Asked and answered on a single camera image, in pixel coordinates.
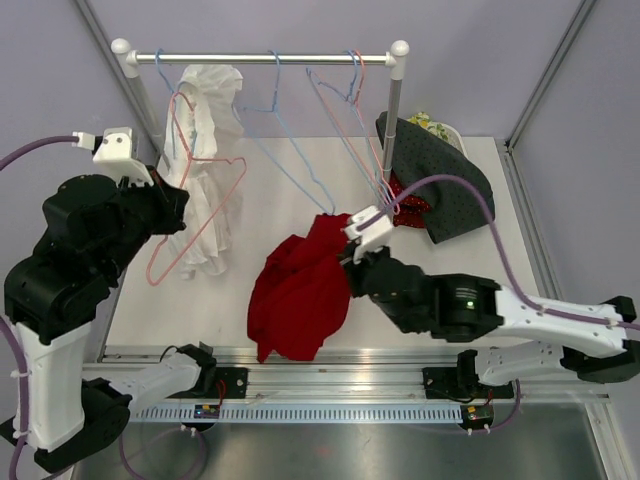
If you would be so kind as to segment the white skirt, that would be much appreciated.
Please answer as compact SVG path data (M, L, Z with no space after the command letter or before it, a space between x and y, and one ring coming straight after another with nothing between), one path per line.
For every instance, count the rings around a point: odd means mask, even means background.
M189 193L186 228L168 239L183 279L220 275L232 247L229 218L238 212L244 164L232 154L243 135L233 102L242 74L231 65L189 65L169 100L164 153L166 180Z

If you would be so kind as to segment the red polka dot skirt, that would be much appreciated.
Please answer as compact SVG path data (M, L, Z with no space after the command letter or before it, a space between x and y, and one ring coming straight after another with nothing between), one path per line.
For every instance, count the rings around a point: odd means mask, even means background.
M424 199L410 195L402 200L393 215L393 224L414 229L425 229L425 218L432 210L431 205Z

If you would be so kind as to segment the plain red skirt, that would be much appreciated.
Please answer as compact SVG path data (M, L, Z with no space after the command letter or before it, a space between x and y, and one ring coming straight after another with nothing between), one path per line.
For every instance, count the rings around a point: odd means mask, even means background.
M320 214L306 236L290 235L267 257L250 297L247 335L257 360L315 358L344 324L351 293L338 255L349 215Z

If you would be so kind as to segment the dark grey dotted skirt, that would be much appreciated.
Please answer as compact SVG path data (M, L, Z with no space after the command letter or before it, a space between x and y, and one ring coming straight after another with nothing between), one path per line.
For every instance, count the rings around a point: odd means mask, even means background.
M463 179L487 207L482 208L476 195L456 181L439 180L416 189L410 195L424 199L432 207L424 230L433 243L452 240L495 222L494 192L482 170L448 142L407 120L397 120L390 178L394 194L437 175Z

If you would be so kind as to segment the lemon print skirt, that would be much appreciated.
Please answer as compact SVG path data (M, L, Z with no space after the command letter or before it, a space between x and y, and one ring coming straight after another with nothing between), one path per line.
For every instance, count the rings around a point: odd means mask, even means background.
M430 115L426 112L415 113L410 116L407 121L414 125L420 126L422 129L428 131L429 133L435 135L443 141L449 141L447 128L442 123L432 120Z

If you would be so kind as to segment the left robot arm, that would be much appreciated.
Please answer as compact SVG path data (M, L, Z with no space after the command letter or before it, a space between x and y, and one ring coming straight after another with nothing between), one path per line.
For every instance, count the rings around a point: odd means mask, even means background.
M45 471L105 449L134 413L215 389L215 358L192 344L126 379L82 376L98 305L151 237L184 229L188 199L157 173L141 185L93 174L67 180L43 203L46 230L4 282L4 328L20 357L19 407L1 432L31 447Z

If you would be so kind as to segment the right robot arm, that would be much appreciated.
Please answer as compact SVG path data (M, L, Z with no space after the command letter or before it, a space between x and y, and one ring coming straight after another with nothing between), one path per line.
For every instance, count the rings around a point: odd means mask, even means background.
M468 274L428 275L393 258L387 247L361 258L339 257L351 294L366 297L404 334L447 343L516 337L521 344L464 350L456 364L425 369L425 395L460 402L510 398L522 378L570 371L590 383L628 381L639 373L639 343L627 330L636 318L630 298L598 305L548 299L522 301L511 287Z

